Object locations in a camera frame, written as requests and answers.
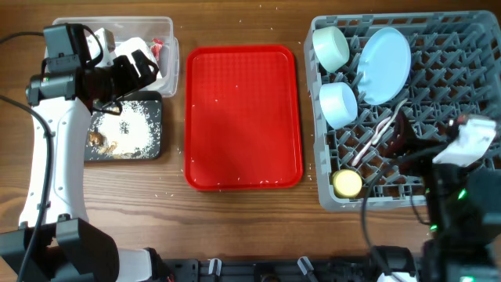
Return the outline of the white napkin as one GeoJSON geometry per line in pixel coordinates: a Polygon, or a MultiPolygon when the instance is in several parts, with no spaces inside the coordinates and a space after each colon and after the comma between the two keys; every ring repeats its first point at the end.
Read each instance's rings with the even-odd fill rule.
{"type": "Polygon", "coordinates": [[[145,90],[150,90],[150,91],[160,91],[160,87],[162,86],[162,82],[160,81],[164,76],[160,72],[160,65],[158,61],[155,60],[153,54],[150,51],[150,47],[148,46],[149,42],[145,42],[142,38],[135,37],[135,38],[130,38],[127,41],[121,43],[116,49],[114,50],[113,54],[114,57],[118,56],[127,56],[129,62],[135,67],[136,72],[139,73],[136,62],[134,58],[132,57],[132,53],[136,50],[140,50],[149,60],[154,62],[159,71],[157,73],[157,80],[152,83],[151,85],[146,86],[144,89],[145,90]]]}

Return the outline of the white plastic fork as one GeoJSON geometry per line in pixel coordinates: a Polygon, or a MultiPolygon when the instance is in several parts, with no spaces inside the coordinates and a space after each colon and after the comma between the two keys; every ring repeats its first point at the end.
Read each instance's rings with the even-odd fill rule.
{"type": "Polygon", "coordinates": [[[371,137],[371,139],[364,145],[364,147],[355,155],[351,162],[351,166],[355,167],[360,160],[362,159],[363,155],[366,153],[366,151],[372,146],[373,142],[377,140],[377,137],[380,134],[380,131],[384,128],[384,126],[390,121],[389,117],[386,117],[384,120],[382,120],[375,128],[374,134],[371,137]]]}

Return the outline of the white plastic spoon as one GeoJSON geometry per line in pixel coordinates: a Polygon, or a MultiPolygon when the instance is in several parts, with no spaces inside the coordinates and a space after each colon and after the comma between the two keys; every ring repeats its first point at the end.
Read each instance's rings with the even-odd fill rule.
{"type": "Polygon", "coordinates": [[[389,129],[391,123],[396,119],[398,112],[401,107],[407,102],[407,99],[403,99],[396,107],[393,114],[390,117],[385,118],[376,126],[376,131],[373,135],[373,138],[370,140],[370,143],[375,146],[383,134],[389,129]]]}

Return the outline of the yellow cup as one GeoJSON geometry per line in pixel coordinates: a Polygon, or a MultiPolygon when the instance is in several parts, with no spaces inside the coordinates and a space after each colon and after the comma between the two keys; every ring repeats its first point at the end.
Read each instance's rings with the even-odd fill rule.
{"type": "Polygon", "coordinates": [[[341,169],[332,175],[334,193],[338,197],[356,197],[362,189],[361,176],[350,169],[341,169]]]}

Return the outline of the light blue bowl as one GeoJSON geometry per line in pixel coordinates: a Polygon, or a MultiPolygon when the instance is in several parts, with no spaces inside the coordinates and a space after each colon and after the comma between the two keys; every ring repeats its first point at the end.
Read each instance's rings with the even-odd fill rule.
{"type": "Polygon", "coordinates": [[[323,117],[333,129],[340,129],[358,117],[358,104],[355,94],[343,82],[322,85],[319,102],[323,117]]]}

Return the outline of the light blue plate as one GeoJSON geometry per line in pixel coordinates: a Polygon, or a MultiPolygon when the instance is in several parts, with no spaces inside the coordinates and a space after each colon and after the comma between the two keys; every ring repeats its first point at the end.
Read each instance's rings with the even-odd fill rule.
{"type": "Polygon", "coordinates": [[[357,84],[365,103],[380,105],[395,98],[409,76],[410,46],[402,33],[385,27],[366,43],[357,67],[362,77],[357,84]]]}

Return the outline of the green bowl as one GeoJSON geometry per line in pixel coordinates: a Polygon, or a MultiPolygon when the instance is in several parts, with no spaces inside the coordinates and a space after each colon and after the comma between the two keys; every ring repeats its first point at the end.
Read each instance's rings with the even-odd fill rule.
{"type": "Polygon", "coordinates": [[[348,41],[337,27],[324,27],[312,34],[315,54],[326,71],[336,72],[349,60],[348,41]]]}

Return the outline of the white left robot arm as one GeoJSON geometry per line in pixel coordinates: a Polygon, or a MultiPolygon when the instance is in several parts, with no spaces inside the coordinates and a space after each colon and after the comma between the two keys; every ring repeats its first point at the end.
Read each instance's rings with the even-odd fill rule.
{"type": "Polygon", "coordinates": [[[102,65],[92,30],[79,23],[46,27],[48,55],[26,88],[21,109],[34,121],[27,199],[18,228],[1,235],[1,257],[20,281],[170,281],[152,248],[120,249],[88,220],[83,197],[85,144],[95,101],[119,103],[152,84],[158,66],[142,51],[102,65]]]}

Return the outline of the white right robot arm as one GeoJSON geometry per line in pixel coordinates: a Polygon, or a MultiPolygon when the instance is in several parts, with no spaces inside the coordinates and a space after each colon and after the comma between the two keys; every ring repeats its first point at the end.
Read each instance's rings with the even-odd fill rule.
{"type": "Polygon", "coordinates": [[[420,139],[398,114],[384,156],[423,180],[432,238],[415,259],[407,248],[369,244],[368,281],[498,281],[491,248],[500,235],[500,173],[470,170],[498,134],[496,121],[460,115],[449,122],[444,142],[420,139]]]}

